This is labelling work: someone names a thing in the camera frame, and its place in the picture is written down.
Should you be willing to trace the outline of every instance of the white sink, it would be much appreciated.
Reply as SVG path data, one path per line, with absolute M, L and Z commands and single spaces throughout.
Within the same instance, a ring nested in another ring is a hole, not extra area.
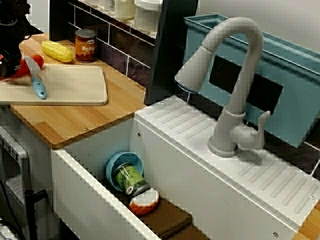
M 108 160 L 129 151 L 148 183 L 210 239 L 291 240 L 320 199 L 319 181 L 266 150 L 214 155 L 215 124 L 173 96 L 53 150 L 54 211 L 81 240 L 159 239 L 99 183 Z

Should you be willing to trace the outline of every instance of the blue dish rack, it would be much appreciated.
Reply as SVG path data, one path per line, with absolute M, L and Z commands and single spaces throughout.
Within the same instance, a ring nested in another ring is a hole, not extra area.
M 219 14 L 184 18 L 188 26 L 184 63 L 198 49 L 210 30 L 226 19 Z M 319 119 L 320 54 L 265 32 L 263 36 L 263 53 L 256 74 L 283 87 L 265 130 L 297 148 Z M 247 49 L 248 41 L 243 34 L 234 34 L 223 41 L 212 57 L 199 94 L 225 106 L 231 94 L 209 83 L 215 55 L 242 66 Z M 263 113 L 249 103 L 245 106 L 245 112 L 245 119 L 253 124 L 257 124 Z

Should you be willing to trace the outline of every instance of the faucet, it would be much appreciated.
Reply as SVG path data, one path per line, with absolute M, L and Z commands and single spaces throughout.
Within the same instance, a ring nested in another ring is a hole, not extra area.
M 233 17 L 219 23 L 203 40 L 198 50 L 182 66 L 174 77 L 183 90 L 199 92 L 208 72 L 213 53 L 219 44 L 235 33 L 242 33 L 248 39 L 248 50 L 232 95 L 216 123 L 208 148 L 214 154 L 229 158 L 236 154 L 236 147 L 249 151 L 262 149 L 265 144 L 265 123 L 270 111 L 258 119 L 258 131 L 244 124 L 245 104 L 264 46 L 263 33 L 256 22 L 246 17 Z

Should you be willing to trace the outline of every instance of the yellow corn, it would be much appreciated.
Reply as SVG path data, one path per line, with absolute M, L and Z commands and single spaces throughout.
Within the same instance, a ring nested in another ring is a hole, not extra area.
M 64 63 L 71 62 L 73 59 L 72 51 L 69 48 L 54 41 L 43 41 L 41 49 L 45 54 Z

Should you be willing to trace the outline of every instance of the knife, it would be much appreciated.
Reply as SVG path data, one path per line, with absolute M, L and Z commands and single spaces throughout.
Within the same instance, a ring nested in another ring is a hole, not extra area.
M 38 78 L 38 75 L 37 75 L 41 71 L 39 65 L 30 56 L 24 56 L 24 60 L 32 75 L 32 88 L 35 94 L 43 100 L 46 99 L 47 98 L 46 87 L 42 83 L 42 81 Z

